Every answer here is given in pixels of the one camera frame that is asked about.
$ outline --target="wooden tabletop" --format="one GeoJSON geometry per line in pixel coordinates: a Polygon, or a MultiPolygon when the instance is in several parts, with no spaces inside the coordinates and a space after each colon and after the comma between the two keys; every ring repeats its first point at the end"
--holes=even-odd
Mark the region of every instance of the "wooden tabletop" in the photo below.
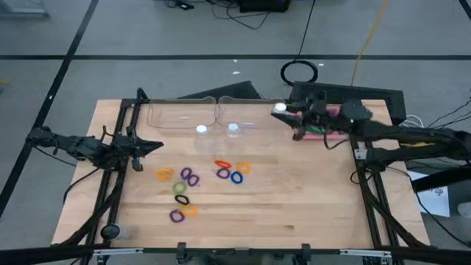
{"type": "MultiPolygon", "coordinates": [[[[119,105],[120,100],[98,101],[88,135],[101,135],[102,125],[113,130],[119,105]]],[[[367,100],[364,105],[373,112],[373,119],[391,123],[384,101],[367,100]]],[[[198,116],[194,115],[199,109],[196,105],[166,107],[171,111],[163,113],[169,115],[198,116]]],[[[176,247],[178,242],[186,242],[187,247],[195,248],[300,248],[303,243],[313,248],[372,248],[360,188],[349,181],[355,171],[350,145],[328,151],[322,141],[292,141],[291,130],[270,116],[270,107],[231,107],[231,113],[244,121],[266,121],[258,129],[230,137],[226,127],[214,124],[206,136],[197,137],[194,130],[149,126],[148,122],[156,125],[159,120],[155,112],[148,117],[149,106],[143,105],[138,136],[162,141],[165,146],[141,160],[143,172],[135,172],[128,165],[117,223],[128,230],[130,237],[113,241],[112,246],[176,247]],[[236,185],[216,177],[215,159],[249,162],[252,171],[236,185]],[[166,167],[174,169],[175,176],[158,180],[155,172],[166,167]],[[178,204],[171,187],[184,167],[200,176],[199,185],[185,192],[199,213],[173,223],[169,212],[178,204]]],[[[202,110],[201,124],[211,120],[205,115],[207,110],[202,110]]],[[[224,122],[235,117],[226,116],[224,122]]],[[[396,141],[379,141],[375,146],[398,148],[396,141]]],[[[392,167],[406,169],[399,162],[392,167]]],[[[89,162],[79,162],[73,181],[92,170],[89,162]]],[[[393,216],[428,244],[409,179],[393,170],[381,175],[393,216]]],[[[68,238],[91,215],[101,176],[102,171],[98,171],[69,193],[53,243],[68,238]]],[[[388,244],[379,215],[377,220],[383,244],[388,244]]],[[[96,241],[101,242],[99,235],[96,241]]]]}

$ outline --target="transparent bin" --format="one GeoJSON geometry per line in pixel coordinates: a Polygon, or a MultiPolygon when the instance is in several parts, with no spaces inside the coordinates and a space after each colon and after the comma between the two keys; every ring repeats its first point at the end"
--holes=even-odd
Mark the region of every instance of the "transparent bin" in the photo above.
{"type": "Polygon", "coordinates": [[[212,96],[204,99],[153,99],[146,122],[150,127],[161,129],[209,127],[216,123],[216,99],[212,96]]]}
{"type": "Polygon", "coordinates": [[[283,99],[234,99],[223,96],[219,99],[216,122],[224,127],[237,124],[241,129],[277,129],[283,123],[271,116],[276,103],[283,99]]]}

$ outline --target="pink object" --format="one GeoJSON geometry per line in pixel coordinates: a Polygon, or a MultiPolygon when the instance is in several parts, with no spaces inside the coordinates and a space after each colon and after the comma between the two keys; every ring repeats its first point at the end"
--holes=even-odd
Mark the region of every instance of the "pink object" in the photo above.
{"type": "MultiPolygon", "coordinates": [[[[327,111],[332,116],[337,116],[340,113],[340,107],[332,107],[332,108],[327,109],[327,111]]],[[[338,132],[335,132],[335,131],[327,135],[328,140],[343,140],[346,138],[348,138],[347,134],[339,134],[338,132]]],[[[323,140],[324,136],[318,135],[312,132],[307,132],[303,139],[304,140],[323,140]]]]}

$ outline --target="white cable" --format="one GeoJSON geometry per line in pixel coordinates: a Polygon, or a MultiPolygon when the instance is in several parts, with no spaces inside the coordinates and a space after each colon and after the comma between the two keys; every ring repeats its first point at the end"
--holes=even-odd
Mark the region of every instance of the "white cable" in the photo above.
{"type": "Polygon", "coordinates": [[[424,127],[424,123],[422,122],[422,120],[421,120],[419,117],[417,117],[417,116],[415,116],[415,115],[407,115],[406,117],[407,117],[407,118],[408,118],[408,117],[416,118],[417,121],[419,121],[420,126],[421,126],[422,128],[424,127]]]}
{"type": "Polygon", "coordinates": [[[413,124],[415,125],[416,127],[420,127],[420,128],[423,128],[420,124],[416,123],[415,121],[403,121],[403,123],[407,123],[407,124],[413,124]]]}

